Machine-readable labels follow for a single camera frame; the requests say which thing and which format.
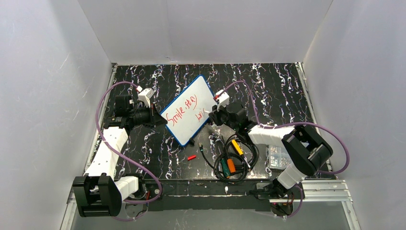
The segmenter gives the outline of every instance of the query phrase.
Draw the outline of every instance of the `red marker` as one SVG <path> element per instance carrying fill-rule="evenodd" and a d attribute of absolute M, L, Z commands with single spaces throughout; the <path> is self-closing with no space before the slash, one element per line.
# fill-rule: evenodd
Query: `red marker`
<path fill-rule="evenodd" d="M 188 157 L 188 161 L 191 161 L 191 160 L 193 160 L 195 158 L 196 158 L 196 155 L 191 155 L 190 157 Z"/>

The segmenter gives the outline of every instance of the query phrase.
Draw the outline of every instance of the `marble pattern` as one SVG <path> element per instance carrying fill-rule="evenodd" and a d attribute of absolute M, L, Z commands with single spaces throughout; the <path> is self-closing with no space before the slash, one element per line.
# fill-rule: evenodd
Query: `marble pattern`
<path fill-rule="evenodd" d="M 131 81 L 143 88 L 153 88 L 152 101 L 162 111 L 199 74 L 206 77 L 211 89 L 217 92 L 237 80 L 245 80 L 254 93 L 259 119 L 266 124 L 285 124 L 294 121 L 312 121 L 308 104 L 299 81 L 295 64 L 218 64 L 218 65 L 146 65 L 119 66 L 114 82 Z M 119 85 L 112 90 L 105 116 L 113 108 L 113 97 L 132 94 L 130 85 Z M 234 85 L 228 91 L 231 101 L 241 102 L 248 116 L 255 119 L 248 93 L 243 85 Z M 181 147 L 165 126 L 155 129 L 139 126 L 130 134 L 122 153 L 146 166 L 160 179 L 215 179 L 198 150 L 202 143 L 209 160 L 216 158 L 222 147 L 220 135 L 227 139 L 233 132 L 226 126 L 206 125 L 195 137 L 196 146 Z M 280 170 L 268 168 L 265 146 L 260 146 L 259 162 L 247 178 L 270 179 Z M 197 155 L 187 161 L 190 155 Z M 143 173 L 139 168 L 119 159 L 116 178 L 127 173 Z"/>

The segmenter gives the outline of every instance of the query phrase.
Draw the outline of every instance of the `transparent storage box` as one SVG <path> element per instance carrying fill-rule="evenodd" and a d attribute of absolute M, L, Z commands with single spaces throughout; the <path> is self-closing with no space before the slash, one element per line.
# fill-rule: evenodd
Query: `transparent storage box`
<path fill-rule="evenodd" d="M 268 145 L 266 148 L 268 166 L 271 169 L 285 169 L 292 162 L 285 147 Z"/>

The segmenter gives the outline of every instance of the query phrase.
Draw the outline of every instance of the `robotic arm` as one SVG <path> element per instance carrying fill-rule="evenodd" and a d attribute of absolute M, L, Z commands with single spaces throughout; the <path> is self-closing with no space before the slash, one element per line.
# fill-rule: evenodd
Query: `robotic arm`
<path fill-rule="evenodd" d="M 130 95 L 116 96 L 114 115 L 104 122 L 106 141 L 117 151 L 121 151 L 135 126 L 156 127 L 167 123 L 149 101 L 154 94 L 153 89 L 139 91 L 137 98 Z M 84 175 L 75 177 L 73 192 L 80 216 L 115 217 L 120 213 L 122 201 L 138 190 L 138 178 L 135 176 L 122 177 L 114 182 L 118 157 L 102 142 Z"/>
<path fill-rule="evenodd" d="M 284 197 L 295 184 L 314 175 L 333 154 L 327 142 L 308 125 L 265 128 L 248 119 L 242 104 L 229 103 L 227 93 L 222 93 L 217 102 L 209 113 L 216 125 L 232 128 L 246 143 L 284 146 L 288 151 L 293 163 L 264 188 L 275 197 Z"/>

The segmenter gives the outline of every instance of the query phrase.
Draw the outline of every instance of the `whiteboard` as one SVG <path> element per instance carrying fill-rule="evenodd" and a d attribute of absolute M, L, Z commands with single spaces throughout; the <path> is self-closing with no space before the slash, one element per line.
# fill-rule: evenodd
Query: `whiteboard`
<path fill-rule="evenodd" d="M 217 104 L 213 97 L 206 79 L 199 75 L 161 112 L 168 121 L 167 129 L 181 146 L 206 123 L 209 114 L 204 110 L 211 111 Z"/>

